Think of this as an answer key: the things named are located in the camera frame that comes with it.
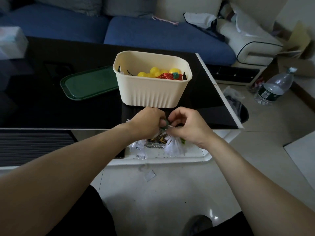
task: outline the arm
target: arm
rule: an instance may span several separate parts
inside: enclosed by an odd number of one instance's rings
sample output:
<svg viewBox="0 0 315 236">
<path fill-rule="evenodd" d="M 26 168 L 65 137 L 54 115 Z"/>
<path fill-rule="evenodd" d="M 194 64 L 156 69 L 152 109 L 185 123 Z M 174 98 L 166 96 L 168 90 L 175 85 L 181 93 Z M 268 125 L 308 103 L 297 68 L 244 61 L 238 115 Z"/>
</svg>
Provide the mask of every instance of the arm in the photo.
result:
<svg viewBox="0 0 315 236">
<path fill-rule="evenodd" d="M 104 167 L 134 141 L 166 123 L 145 108 L 130 122 L 33 160 L 0 178 L 2 235 L 46 235 Z"/>
<path fill-rule="evenodd" d="M 315 213 L 247 162 L 216 135 L 200 114 L 180 107 L 169 134 L 206 149 L 215 159 L 255 235 L 315 235 Z"/>
</svg>

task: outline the forearm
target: forearm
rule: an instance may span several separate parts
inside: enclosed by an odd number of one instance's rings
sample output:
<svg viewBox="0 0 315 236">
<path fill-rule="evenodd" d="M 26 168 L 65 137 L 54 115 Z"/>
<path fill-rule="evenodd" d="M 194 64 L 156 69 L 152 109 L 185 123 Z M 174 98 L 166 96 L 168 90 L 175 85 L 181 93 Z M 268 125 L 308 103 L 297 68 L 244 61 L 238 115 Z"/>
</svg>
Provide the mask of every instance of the forearm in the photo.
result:
<svg viewBox="0 0 315 236">
<path fill-rule="evenodd" d="M 254 168 L 228 143 L 213 138 L 214 157 L 255 235 L 315 234 L 315 213 Z"/>
<path fill-rule="evenodd" d="M 96 175 L 133 142 L 128 125 L 51 152 L 0 178 L 3 235 L 45 235 Z"/>
</svg>

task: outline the cream plastic bin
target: cream plastic bin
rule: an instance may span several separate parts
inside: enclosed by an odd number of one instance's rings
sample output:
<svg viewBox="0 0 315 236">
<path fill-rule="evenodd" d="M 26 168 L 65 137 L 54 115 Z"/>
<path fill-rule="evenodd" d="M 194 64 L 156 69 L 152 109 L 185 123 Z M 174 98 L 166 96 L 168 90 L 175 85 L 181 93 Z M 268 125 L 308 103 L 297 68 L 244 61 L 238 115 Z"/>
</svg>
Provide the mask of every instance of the cream plastic bin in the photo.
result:
<svg viewBox="0 0 315 236">
<path fill-rule="evenodd" d="M 152 67 L 159 69 L 178 68 L 187 80 L 156 79 L 124 75 L 127 70 L 137 75 L 139 72 L 149 73 Z M 138 51 L 120 52 L 115 59 L 113 69 L 117 76 L 120 96 L 123 103 L 133 106 L 150 106 L 157 108 L 174 108 L 178 104 L 187 83 L 192 78 L 186 60 L 171 56 Z"/>
</svg>

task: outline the blue sofa cushion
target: blue sofa cushion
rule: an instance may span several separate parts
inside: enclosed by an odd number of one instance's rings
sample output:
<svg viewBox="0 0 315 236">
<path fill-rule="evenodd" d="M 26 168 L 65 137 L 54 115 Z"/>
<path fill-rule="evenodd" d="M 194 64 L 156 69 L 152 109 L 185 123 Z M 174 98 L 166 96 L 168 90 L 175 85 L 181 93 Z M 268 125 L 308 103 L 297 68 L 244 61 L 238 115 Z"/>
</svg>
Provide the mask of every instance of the blue sofa cushion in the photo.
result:
<svg viewBox="0 0 315 236">
<path fill-rule="evenodd" d="M 0 17 L 0 25 L 20 26 L 25 35 L 103 43 L 109 20 L 44 4 L 32 4 Z"/>
<path fill-rule="evenodd" d="M 199 53 L 206 64 L 231 65 L 234 51 L 226 43 L 186 22 L 175 26 L 153 19 L 114 17 L 105 44 Z"/>
</svg>

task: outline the shoe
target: shoe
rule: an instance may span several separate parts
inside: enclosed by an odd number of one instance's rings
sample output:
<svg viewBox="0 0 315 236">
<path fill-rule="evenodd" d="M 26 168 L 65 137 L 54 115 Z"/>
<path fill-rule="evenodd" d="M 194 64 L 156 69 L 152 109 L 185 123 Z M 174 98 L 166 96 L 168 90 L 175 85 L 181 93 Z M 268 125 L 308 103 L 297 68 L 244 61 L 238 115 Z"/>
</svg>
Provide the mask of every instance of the shoe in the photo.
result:
<svg viewBox="0 0 315 236">
<path fill-rule="evenodd" d="M 185 225 L 182 236 L 193 236 L 212 227 L 212 221 L 205 215 L 191 218 Z"/>
</svg>

